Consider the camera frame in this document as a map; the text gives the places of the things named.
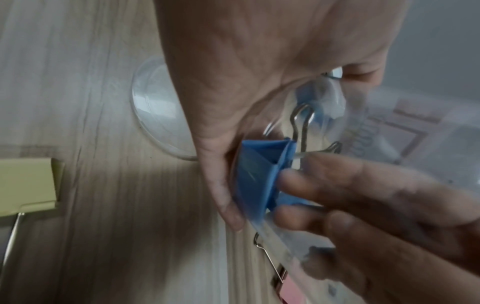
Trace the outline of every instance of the hand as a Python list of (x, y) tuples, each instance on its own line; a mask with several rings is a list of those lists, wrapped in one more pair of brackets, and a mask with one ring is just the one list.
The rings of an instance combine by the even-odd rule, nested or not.
[(275, 223), (327, 236), (306, 272), (368, 303), (480, 303), (480, 200), (416, 171), (311, 154), (279, 188), (323, 206), (281, 206)]
[(265, 102), (292, 83), (343, 67), (379, 84), (407, 0), (155, 0), (173, 84), (221, 216), (242, 229), (232, 156)]

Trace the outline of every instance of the binder clip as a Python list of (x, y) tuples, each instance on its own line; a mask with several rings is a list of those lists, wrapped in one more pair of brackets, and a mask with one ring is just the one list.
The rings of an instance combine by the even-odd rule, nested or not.
[(258, 243), (258, 238), (259, 234), (256, 233), (255, 237), (253, 238), (253, 244), (264, 252), (268, 261), (270, 262), (270, 265), (275, 271), (275, 291), (280, 298), (282, 304), (305, 304), (306, 297), (303, 292), (294, 283), (292, 278), (289, 276), (287, 270), (282, 265), (280, 265), (279, 270), (277, 270), (277, 267), (275, 267), (275, 264), (270, 258), (267, 250), (260, 243)]
[[(297, 119), (306, 111), (301, 130), (300, 153), (296, 153), (299, 130)], [(297, 197), (282, 193), (275, 186), (277, 176), (283, 169), (290, 168), (295, 158), (307, 151), (309, 125), (315, 110), (309, 104), (298, 105), (290, 115), (293, 127), (292, 138), (283, 140), (243, 140), (236, 165), (235, 200), (246, 217), (253, 223), (263, 220), (266, 210), (273, 211), (279, 204), (302, 203)], [(342, 144), (332, 143), (319, 152), (340, 153)]]

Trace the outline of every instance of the blue binder clip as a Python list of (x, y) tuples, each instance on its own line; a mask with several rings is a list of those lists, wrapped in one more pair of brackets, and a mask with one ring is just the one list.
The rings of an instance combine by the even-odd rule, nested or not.
[[(296, 120), (303, 111), (308, 112), (302, 125), (300, 153), (296, 154), (299, 137)], [(235, 200), (250, 221), (262, 221), (266, 210), (272, 211), (279, 204), (305, 202), (280, 193), (275, 183), (279, 172), (292, 166), (295, 156), (305, 154), (308, 128), (314, 116), (315, 110), (311, 105), (300, 104), (290, 116), (293, 127), (291, 139), (242, 141), (236, 165)], [(340, 149), (341, 143), (335, 142), (324, 151), (339, 153)]]

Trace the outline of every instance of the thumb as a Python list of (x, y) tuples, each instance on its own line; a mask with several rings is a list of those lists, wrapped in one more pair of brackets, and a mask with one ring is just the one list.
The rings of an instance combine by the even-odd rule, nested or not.
[(325, 221), (338, 255), (408, 303), (480, 303), (480, 278), (342, 211)]

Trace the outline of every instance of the wooden table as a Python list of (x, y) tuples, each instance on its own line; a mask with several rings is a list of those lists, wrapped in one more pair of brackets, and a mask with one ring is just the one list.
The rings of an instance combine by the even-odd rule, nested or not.
[(197, 164), (133, 115), (132, 75), (160, 53), (151, 0), (0, 1), (0, 157), (66, 163), (59, 209), (20, 226), (1, 303), (279, 302), (252, 229), (226, 229)]

